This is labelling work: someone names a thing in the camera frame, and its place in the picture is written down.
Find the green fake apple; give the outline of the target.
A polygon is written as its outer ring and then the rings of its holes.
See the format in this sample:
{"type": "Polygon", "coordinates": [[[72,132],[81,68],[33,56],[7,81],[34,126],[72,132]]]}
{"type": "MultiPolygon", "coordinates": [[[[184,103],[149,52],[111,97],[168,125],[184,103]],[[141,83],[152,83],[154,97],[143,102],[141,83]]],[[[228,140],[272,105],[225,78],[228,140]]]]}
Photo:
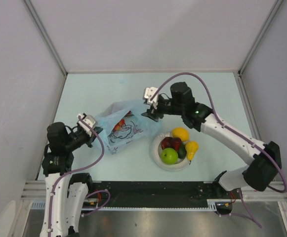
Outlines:
{"type": "Polygon", "coordinates": [[[173,148],[166,148],[161,153],[161,160],[168,165],[176,164],[178,161],[178,153],[173,148]]]}

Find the red fake strawberry bunch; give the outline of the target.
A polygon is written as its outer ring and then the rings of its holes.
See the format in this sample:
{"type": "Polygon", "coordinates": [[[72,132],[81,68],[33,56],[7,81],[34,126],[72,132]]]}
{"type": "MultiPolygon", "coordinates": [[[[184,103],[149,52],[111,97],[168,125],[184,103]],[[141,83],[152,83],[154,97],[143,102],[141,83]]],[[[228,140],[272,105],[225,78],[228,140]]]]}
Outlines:
{"type": "Polygon", "coordinates": [[[113,128],[114,131],[119,131],[121,130],[125,125],[125,120],[124,119],[121,119],[116,125],[115,127],[113,128]]]}

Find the yellow fake lemon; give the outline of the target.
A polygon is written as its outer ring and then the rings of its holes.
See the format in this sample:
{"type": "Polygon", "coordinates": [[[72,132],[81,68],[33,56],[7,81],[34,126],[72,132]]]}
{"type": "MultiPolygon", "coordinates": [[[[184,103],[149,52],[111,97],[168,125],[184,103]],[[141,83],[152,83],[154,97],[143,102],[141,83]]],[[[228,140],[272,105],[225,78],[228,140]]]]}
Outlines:
{"type": "Polygon", "coordinates": [[[189,140],[189,132],[185,128],[177,127],[171,133],[173,138],[179,138],[182,142],[189,140]]]}

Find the dark green fake avocado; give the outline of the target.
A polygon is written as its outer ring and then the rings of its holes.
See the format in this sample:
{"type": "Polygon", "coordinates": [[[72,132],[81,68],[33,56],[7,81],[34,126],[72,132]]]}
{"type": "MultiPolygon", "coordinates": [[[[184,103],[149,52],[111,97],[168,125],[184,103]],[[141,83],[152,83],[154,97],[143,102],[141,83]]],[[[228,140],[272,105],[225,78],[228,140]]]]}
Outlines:
{"type": "Polygon", "coordinates": [[[178,151],[178,158],[179,159],[184,159],[187,155],[187,152],[186,152],[186,149],[185,149],[185,145],[184,144],[181,144],[178,151]]]}

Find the dark red fake fruit slice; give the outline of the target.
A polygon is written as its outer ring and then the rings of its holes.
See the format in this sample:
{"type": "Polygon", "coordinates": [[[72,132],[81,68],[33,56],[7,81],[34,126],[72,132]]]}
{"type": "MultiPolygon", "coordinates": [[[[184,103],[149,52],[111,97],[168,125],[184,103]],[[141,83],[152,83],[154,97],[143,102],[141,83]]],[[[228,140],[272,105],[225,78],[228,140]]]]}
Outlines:
{"type": "Polygon", "coordinates": [[[178,137],[172,138],[172,140],[171,140],[171,147],[172,147],[174,150],[178,151],[179,148],[180,148],[180,146],[181,146],[181,144],[182,144],[182,141],[181,141],[180,138],[178,138],[178,137]]]}

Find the light blue printed plastic bag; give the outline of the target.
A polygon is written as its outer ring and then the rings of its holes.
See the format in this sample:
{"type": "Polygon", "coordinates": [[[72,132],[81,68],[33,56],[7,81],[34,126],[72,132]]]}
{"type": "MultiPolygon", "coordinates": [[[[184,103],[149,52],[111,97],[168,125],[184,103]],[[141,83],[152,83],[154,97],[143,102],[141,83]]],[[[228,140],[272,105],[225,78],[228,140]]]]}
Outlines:
{"type": "Polygon", "coordinates": [[[99,136],[105,152],[114,155],[135,140],[153,137],[160,131],[162,126],[159,122],[141,115],[148,108],[141,100],[114,102],[95,117],[97,125],[103,129],[99,136]],[[114,131],[113,128],[121,119],[125,120],[124,127],[114,131]]]}

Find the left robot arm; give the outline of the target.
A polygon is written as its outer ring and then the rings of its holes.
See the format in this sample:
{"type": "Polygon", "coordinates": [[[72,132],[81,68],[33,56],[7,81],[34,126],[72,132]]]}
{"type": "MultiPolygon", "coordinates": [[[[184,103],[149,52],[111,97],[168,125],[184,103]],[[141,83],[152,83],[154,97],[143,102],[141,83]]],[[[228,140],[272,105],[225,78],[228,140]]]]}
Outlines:
{"type": "Polygon", "coordinates": [[[94,193],[89,173],[72,172],[73,152],[83,145],[92,146],[102,131],[92,118],[78,121],[76,131],[62,122],[47,128],[42,169],[45,181],[45,211],[41,237],[77,237],[85,198],[94,193]]]}

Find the yellow fake pear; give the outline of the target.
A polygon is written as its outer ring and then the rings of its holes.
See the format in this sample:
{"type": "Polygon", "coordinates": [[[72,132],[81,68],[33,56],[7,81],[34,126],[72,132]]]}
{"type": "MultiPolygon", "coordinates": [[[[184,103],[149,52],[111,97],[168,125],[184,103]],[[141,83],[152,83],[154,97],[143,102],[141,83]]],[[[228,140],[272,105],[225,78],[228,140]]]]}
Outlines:
{"type": "Polygon", "coordinates": [[[196,141],[190,141],[185,144],[185,150],[186,150],[186,157],[189,162],[191,162],[196,154],[196,152],[199,149],[199,145],[196,141]]]}

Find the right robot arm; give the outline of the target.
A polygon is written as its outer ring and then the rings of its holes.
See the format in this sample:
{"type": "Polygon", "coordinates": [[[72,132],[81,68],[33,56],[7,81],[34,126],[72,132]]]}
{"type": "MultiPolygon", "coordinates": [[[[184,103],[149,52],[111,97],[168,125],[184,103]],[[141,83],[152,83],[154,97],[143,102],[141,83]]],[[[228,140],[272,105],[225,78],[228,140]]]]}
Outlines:
{"type": "Polygon", "coordinates": [[[236,153],[246,165],[233,171],[223,171],[215,178],[213,193],[225,198],[232,190],[250,186],[263,192],[281,169],[280,147],[271,141],[268,144],[251,138],[236,130],[213,109],[195,101],[190,87],[185,82],[176,82],[170,87],[171,97],[163,98],[156,87],[147,87],[143,99],[150,105],[142,115],[154,121],[164,115],[181,116],[184,124],[211,136],[236,153]]]}

